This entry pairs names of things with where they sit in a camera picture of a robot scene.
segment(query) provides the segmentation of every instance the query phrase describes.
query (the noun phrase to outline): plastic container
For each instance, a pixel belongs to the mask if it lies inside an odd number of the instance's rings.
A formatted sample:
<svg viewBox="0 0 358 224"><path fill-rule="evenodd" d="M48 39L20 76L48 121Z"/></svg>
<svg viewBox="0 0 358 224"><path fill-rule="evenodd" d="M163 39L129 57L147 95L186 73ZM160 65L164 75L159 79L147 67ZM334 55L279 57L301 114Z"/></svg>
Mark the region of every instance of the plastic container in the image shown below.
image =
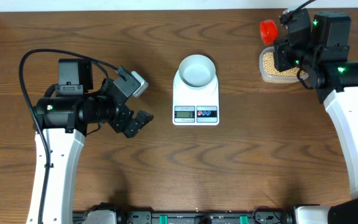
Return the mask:
<svg viewBox="0 0 358 224"><path fill-rule="evenodd" d="M268 83L296 83L299 81L297 77L281 77L278 75L269 75L264 69L264 54L267 52L274 52L274 47L266 48L259 56L259 70L263 81ZM309 75L307 73L301 76L302 79L307 79L308 77Z"/></svg>

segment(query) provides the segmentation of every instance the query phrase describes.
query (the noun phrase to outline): red cup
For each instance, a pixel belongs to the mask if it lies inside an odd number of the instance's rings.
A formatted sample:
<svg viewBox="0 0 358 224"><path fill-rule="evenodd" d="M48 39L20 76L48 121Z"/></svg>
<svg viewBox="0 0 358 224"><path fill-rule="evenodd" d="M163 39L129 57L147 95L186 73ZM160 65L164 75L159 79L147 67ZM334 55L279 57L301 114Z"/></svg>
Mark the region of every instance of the red cup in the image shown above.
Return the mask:
<svg viewBox="0 0 358 224"><path fill-rule="evenodd" d="M278 37L276 23L270 19L260 22L259 31L265 45L272 44Z"/></svg>

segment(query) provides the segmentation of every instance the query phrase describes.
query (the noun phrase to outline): white scale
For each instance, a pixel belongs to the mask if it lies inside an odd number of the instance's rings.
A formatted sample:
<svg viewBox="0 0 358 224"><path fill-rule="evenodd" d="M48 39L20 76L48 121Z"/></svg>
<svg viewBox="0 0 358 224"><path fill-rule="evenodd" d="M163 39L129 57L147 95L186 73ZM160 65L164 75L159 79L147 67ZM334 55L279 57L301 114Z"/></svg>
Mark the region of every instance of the white scale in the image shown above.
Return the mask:
<svg viewBox="0 0 358 224"><path fill-rule="evenodd" d="M214 63L203 55L185 58L173 79L174 125L218 125L219 83Z"/></svg>

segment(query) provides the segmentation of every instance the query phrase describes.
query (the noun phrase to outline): green led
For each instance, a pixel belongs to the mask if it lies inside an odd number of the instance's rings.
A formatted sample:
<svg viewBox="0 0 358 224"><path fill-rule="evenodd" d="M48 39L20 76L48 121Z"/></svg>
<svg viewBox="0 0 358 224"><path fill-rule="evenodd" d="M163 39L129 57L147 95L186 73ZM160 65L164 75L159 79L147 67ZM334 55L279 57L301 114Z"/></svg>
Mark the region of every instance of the green led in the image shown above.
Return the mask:
<svg viewBox="0 0 358 224"><path fill-rule="evenodd" d="M338 67L338 71L340 72L340 73L342 73L342 72L345 72L345 68L342 68L342 67Z"/></svg>

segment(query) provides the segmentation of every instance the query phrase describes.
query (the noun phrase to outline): white backdrop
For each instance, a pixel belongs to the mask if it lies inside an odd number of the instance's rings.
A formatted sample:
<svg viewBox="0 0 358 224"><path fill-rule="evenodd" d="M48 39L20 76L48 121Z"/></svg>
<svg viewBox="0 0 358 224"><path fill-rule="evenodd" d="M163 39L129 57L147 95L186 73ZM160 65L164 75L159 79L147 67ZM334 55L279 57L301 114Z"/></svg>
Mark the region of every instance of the white backdrop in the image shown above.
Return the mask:
<svg viewBox="0 0 358 224"><path fill-rule="evenodd" d="M288 8L306 0L0 0L0 12ZM308 7L358 7L358 0L317 0Z"/></svg>

